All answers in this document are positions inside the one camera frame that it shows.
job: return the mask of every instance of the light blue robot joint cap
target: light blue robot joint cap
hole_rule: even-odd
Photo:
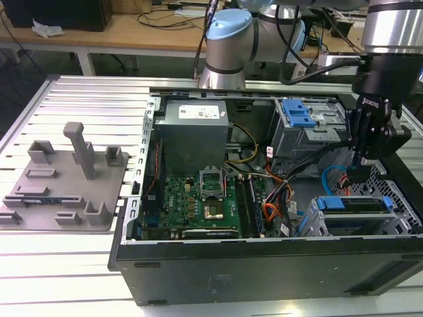
[[[208,40],[230,38],[250,26],[251,13],[240,9],[227,9],[217,12],[207,33]]]

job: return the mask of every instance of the metal slotted worktable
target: metal slotted worktable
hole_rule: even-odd
[[[0,196],[10,192],[29,161],[33,140],[72,150],[66,122],[82,122],[96,151],[121,145],[129,160],[118,206],[130,190],[149,87],[194,88],[189,79],[68,77],[46,81],[0,141]],[[247,88],[313,92],[316,84]],[[319,92],[349,93],[348,85],[320,84]],[[423,184],[422,126],[404,111],[413,138],[399,156]],[[113,230],[95,234],[0,232],[0,316],[422,316],[423,273],[380,297],[281,300],[140,308],[120,276],[107,270]]]

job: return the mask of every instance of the motherboard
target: motherboard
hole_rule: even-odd
[[[143,239],[208,238],[213,234],[259,237],[264,233],[261,207],[266,196],[263,178],[219,177],[211,172],[168,177],[161,211],[140,214]]]

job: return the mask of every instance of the computer case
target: computer case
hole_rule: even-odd
[[[197,96],[203,98],[204,104],[208,98],[271,100],[295,95],[207,92],[199,97],[196,92],[166,91],[161,97],[170,98],[172,94],[175,98],[182,94],[186,98]],[[318,100],[318,94],[313,91],[313,95],[301,97]],[[344,108],[355,104],[351,95],[325,98],[336,98]],[[143,182],[142,164],[152,136],[156,102],[155,96],[147,101],[141,136],[144,141],[137,158],[140,163],[134,170],[137,182]],[[231,113],[231,101],[226,103]],[[256,118],[251,120],[252,124],[258,122]],[[239,117],[232,116],[229,121],[238,122]],[[380,179],[395,182],[401,199],[409,203],[420,223],[423,187],[397,155],[380,163],[385,170]],[[295,200],[298,210],[304,210],[300,209],[301,200],[309,203],[307,197],[315,195],[315,186],[320,190],[321,181],[297,181]],[[138,306],[375,296],[423,269],[422,226],[415,226],[410,233],[374,236],[146,240],[136,233],[138,228],[134,225],[134,219],[141,214],[139,199],[131,195],[118,217],[109,263],[111,270],[122,272]]]
[[[17,28],[31,27],[34,19],[48,26],[101,32],[112,18],[111,0],[4,0],[3,6]]]

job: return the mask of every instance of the floor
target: floor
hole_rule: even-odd
[[[68,53],[62,52],[29,52],[33,60],[45,74],[81,75],[78,60]],[[13,65],[5,60],[0,50],[0,138],[10,128],[34,93],[42,84],[43,76],[29,61],[24,52],[21,63]],[[126,55],[120,56],[127,66],[124,74],[119,73],[119,65],[109,55],[93,54],[93,63],[99,76],[135,76],[135,77],[168,77],[189,78],[192,75],[193,59],[181,57],[142,56],[139,59],[139,69],[132,69],[131,59]],[[204,60],[200,60],[199,69],[204,67]],[[253,77],[252,63],[245,67],[247,79],[276,81],[279,69],[275,65],[267,65],[261,69],[259,76]]]

